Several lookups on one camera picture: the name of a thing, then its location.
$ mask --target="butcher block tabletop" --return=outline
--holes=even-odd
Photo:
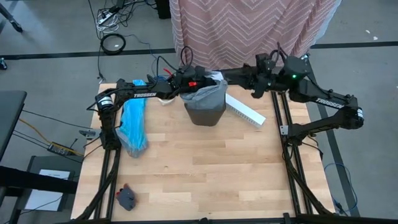
[[[115,86],[102,84],[99,91]],[[129,212],[115,200],[112,221],[280,218],[286,212],[295,216],[271,94],[254,99],[250,91],[238,86],[229,86],[227,92],[266,117],[261,128],[228,110],[216,126],[196,126],[179,97],[165,106],[157,98],[147,100],[149,147],[138,159],[122,149],[116,186],[118,191],[128,184],[136,194],[137,205]],[[289,106],[294,123],[310,122],[304,103],[290,101]],[[100,124],[94,113],[91,127],[99,129]],[[304,142],[316,146],[311,139]],[[100,144],[100,140],[90,144],[85,154]],[[308,186],[327,209],[334,211],[319,152],[305,145],[299,150]],[[72,218],[94,197],[103,157],[101,147],[84,160]],[[301,190],[297,189],[305,211]]]

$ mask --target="pink striped fabric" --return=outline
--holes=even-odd
[[[301,56],[314,43],[335,0],[170,0],[174,44],[208,69],[254,65],[276,49]]]

